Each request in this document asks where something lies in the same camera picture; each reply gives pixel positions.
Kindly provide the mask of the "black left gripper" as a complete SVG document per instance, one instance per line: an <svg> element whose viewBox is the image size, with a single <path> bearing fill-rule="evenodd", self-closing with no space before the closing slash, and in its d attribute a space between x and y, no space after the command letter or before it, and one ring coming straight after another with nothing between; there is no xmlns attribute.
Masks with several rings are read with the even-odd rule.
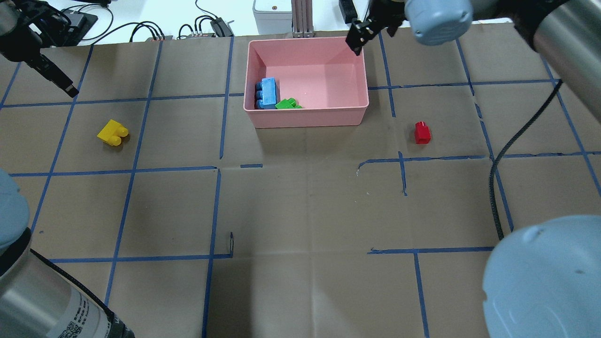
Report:
<svg viewBox="0 0 601 338"><path fill-rule="evenodd" d="M73 81L41 48L59 46L71 20L42 0L2 0L0 2L0 51L12 62L33 60L33 69L71 98L79 94Z"/></svg>

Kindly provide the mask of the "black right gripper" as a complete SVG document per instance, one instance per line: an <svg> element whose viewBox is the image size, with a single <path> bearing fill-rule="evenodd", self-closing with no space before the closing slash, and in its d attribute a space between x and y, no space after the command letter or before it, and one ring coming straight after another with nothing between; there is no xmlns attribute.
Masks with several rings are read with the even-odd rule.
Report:
<svg viewBox="0 0 601 338"><path fill-rule="evenodd" d="M405 0L370 0L365 21L355 19L348 30L345 41L350 50L361 55L362 48L382 30L394 37L406 20L405 5Z"/></svg>

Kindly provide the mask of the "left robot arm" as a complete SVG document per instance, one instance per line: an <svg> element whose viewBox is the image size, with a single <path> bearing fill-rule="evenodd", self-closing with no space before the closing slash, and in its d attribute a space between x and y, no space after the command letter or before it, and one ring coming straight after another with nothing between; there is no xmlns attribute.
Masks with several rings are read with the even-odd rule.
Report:
<svg viewBox="0 0 601 338"><path fill-rule="evenodd" d="M23 62L75 98L73 81L41 50L67 34L68 16L41 0L1 2L1 54ZM0 312L3 338L132 338L92 291L32 249L27 199L1 172Z"/></svg>

